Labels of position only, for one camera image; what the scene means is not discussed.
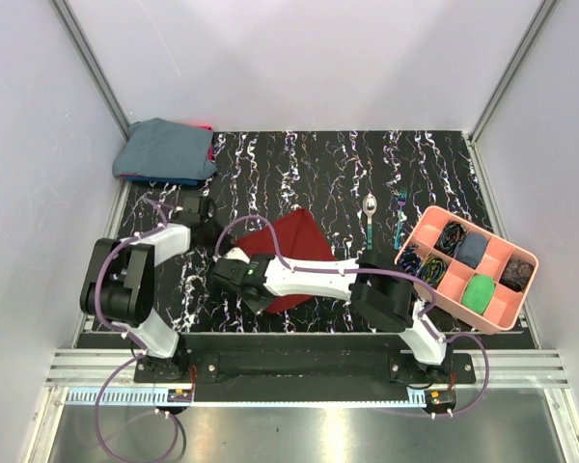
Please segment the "dark red cloth napkin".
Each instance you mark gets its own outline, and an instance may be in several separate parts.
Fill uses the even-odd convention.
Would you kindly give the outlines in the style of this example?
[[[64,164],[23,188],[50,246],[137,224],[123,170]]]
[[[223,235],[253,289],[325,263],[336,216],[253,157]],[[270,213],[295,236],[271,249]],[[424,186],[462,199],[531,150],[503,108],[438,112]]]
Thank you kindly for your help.
[[[334,261],[325,236],[310,211],[300,208],[272,223],[277,233],[281,254],[285,258]],[[235,245],[247,257],[274,253],[273,239],[268,229],[240,237]]]

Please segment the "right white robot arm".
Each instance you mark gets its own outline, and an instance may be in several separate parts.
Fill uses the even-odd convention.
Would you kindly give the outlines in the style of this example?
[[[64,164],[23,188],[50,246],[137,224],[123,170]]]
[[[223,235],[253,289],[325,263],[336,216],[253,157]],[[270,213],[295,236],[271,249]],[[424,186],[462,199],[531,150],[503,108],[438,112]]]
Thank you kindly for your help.
[[[239,296],[255,314],[294,295],[347,302],[376,330],[395,333],[411,350],[422,376],[440,382],[454,369],[442,334],[423,313],[419,279],[374,252],[348,260],[301,260],[237,248],[212,266],[214,286]]]

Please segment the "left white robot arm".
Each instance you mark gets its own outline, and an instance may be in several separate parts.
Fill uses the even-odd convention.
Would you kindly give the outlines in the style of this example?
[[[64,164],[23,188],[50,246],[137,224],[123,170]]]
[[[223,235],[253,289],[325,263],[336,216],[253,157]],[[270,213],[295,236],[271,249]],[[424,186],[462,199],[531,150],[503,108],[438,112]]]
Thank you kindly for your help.
[[[194,248],[212,248],[223,231],[216,204],[190,195],[173,206],[144,197],[158,213],[157,228],[126,239],[99,239],[79,296],[82,313],[140,347],[139,366],[170,382],[189,375],[184,339],[153,308],[155,268]]]

